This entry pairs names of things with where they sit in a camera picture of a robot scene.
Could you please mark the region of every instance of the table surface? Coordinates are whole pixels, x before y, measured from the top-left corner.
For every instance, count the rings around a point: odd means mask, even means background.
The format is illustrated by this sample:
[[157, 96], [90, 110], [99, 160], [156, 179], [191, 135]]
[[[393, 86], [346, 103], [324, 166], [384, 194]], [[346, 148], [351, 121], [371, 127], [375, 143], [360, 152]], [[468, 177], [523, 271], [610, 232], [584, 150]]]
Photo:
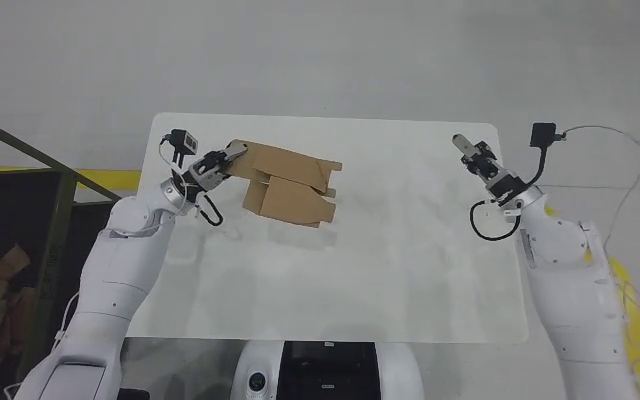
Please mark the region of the table surface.
[[[163, 113], [153, 121], [140, 190], [167, 178], [158, 143], [175, 128], [198, 139], [199, 155], [237, 138], [342, 162], [330, 182], [336, 214], [318, 229], [259, 217], [242, 208], [248, 181], [229, 179], [210, 193], [221, 227], [195, 210], [178, 219], [128, 336], [526, 340], [515, 241], [472, 232], [469, 207], [487, 193], [451, 143], [463, 133], [501, 158], [492, 125]], [[487, 234], [510, 228], [492, 207], [477, 214]]]

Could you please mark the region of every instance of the cardboard flap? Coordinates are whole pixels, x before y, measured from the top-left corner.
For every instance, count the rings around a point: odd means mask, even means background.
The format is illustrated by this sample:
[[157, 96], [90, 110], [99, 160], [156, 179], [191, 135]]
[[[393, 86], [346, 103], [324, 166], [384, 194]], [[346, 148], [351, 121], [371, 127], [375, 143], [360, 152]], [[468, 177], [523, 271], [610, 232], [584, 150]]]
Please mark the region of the cardboard flap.
[[309, 225], [333, 221], [336, 205], [324, 200], [311, 187], [272, 176], [260, 215]]
[[315, 158], [286, 150], [264, 148], [253, 160], [253, 168], [271, 176], [311, 186], [324, 193], [327, 190], [326, 172]]
[[262, 203], [264, 202], [264, 197], [267, 194], [267, 188], [268, 186], [264, 183], [251, 181], [249, 183], [249, 188], [247, 189], [247, 194], [244, 196], [242, 208], [260, 215]]
[[269, 182], [269, 175], [253, 168], [253, 162], [264, 145], [238, 139], [233, 140], [230, 144], [234, 143], [246, 144], [247, 152], [233, 161], [226, 171], [227, 174], [237, 176], [238, 178], [249, 179], [251, 181], [259, 181], [263, 183]]

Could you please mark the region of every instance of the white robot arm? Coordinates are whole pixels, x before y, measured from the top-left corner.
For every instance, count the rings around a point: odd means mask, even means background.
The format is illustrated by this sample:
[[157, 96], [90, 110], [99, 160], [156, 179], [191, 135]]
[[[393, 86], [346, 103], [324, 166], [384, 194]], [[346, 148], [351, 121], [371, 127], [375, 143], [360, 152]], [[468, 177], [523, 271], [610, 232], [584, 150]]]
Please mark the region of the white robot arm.
[[462, 135], [453, 142], [463, 164], [486, 184], [490, 202], [522, 228], [533, 302], [558, 356], [567, 399], [637, 400], [624, 344], [626, 316], [596, 228], [548, 215], [548, 195], [502, 168], [486, 143], [474, 146]]
[[131, 318], [156, 282], [175, 225], [196, 196], [229, 176], [246, 152], [214, 151], [157, 187], [120, 200], [98, 235], [80, 279], [75, 314], [59, 344], [25, 378], [17, 400], [105, 399], [118, 396], [120, 350]]

